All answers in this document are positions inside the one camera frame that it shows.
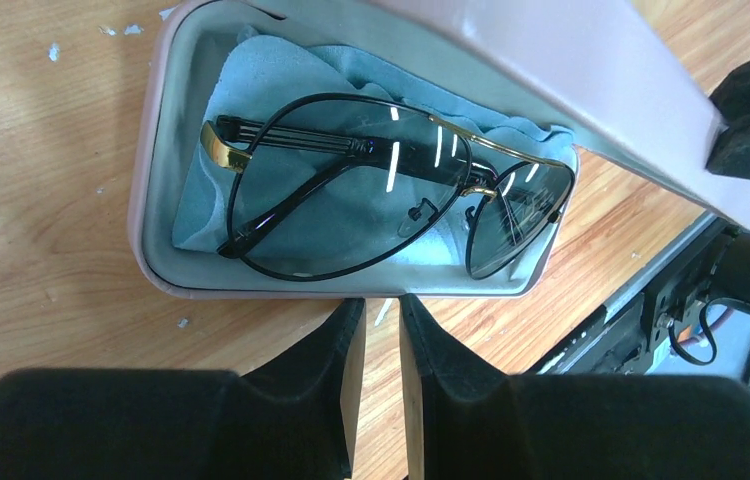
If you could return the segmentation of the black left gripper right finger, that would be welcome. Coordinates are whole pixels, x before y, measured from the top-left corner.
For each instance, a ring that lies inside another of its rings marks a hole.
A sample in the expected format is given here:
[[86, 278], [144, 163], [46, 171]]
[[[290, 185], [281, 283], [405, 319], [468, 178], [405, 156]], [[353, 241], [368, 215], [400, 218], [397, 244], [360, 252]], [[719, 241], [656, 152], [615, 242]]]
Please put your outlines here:
[[412, 479], [750, 479], [750, 391], [715, 376], [506, 374], [400, 303]]

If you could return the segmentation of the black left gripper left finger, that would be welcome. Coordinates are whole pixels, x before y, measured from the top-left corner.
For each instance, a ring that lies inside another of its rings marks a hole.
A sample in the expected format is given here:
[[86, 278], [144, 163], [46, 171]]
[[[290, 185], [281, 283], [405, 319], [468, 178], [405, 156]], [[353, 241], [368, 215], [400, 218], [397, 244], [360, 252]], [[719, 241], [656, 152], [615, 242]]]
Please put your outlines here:
[[261, 367], [43, 368], [0, 378], [0, 479], [348, 479], [365, 303]]

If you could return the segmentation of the dark aviator sunglasses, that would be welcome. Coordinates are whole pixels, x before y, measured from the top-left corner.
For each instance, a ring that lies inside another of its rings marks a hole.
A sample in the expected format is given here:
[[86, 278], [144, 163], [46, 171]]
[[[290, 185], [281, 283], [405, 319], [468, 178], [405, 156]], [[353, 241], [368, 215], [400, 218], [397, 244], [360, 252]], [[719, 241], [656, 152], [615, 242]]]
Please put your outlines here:
[[350, 93], [309, 95], [264, 121], [220, 115], [200, 142], [235, 175], [219, 255], [288, 281], [384, 261], [468, 196], [464, 265], [490, 277], [560, 220], [576, 179], [560, 160]]

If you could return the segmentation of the light blue cleaning cloth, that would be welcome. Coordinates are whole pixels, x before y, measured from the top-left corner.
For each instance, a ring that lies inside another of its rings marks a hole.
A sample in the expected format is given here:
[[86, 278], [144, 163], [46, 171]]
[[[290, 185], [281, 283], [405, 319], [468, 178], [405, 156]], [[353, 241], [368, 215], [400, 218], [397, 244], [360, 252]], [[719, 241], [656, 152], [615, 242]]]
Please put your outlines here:
[[[357, 93], [420, 107], [505, 146], [560, 160], [577, 170], [572, 134], [563, 127], [543, 129], [525, 118], [506, 118], [349, 46], [304, 48], [271, 35], [253, 36], [227, 57], [205, 117], [234, 113], [266, 120], [293, 100], [317, 93]], [[223, 210], [239, 176], [211, 165], [205, 153], [196, 155], [174, 217], [172, 242], [181, 250], [215, 253], [225, 236]], [[268, 201], [260, 195], [280, 194], [282, 186], [292, 187], [294, 173], [307, 173], [302, 155], [284, 153], [279, 157], [280, 173], [275, 180], [261, 177], [264, 173], [274, 175], [274, 167], [256, 166], [251, 172], [257, 182], [254, 188], [244, 185], [249, 167], [239, 190], [255, 201]]]

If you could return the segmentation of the pink glasses case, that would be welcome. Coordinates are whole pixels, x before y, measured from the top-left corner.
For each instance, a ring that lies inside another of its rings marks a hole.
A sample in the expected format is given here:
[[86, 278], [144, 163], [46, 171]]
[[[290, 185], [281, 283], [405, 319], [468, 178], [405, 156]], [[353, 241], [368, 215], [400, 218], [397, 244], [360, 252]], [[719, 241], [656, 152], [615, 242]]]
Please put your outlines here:
[[750, 180], [706, 169], [726, 122], [625, 1], [187, 1], [165, 21], [146, 92], [129, 201], [129, 244], [146, 279], [190, 299], [283, 296], [520, 296], [539, 281], [560, 220], [490, 277], [465, 268], [458, 200], [411, 245], [361, 271], [288, 281], [238, 259], [175, 248], [174, 217], [190, 166], [205, 153], [205, 113], [240, 43], [271, 35], [304, 48], [370, 53], [427, 82], [543, 129], [571, 146], [750, 228]]

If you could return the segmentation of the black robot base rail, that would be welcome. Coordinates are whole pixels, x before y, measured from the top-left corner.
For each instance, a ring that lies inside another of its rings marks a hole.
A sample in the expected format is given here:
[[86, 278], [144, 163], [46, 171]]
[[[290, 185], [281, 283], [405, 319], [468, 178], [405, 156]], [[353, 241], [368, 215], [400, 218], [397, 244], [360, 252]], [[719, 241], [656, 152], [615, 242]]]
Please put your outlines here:
[[706, 374], [750, 386], [750, 309], [712, 288], [743, 232], [705, 214], [530, 367], [536, 374]]

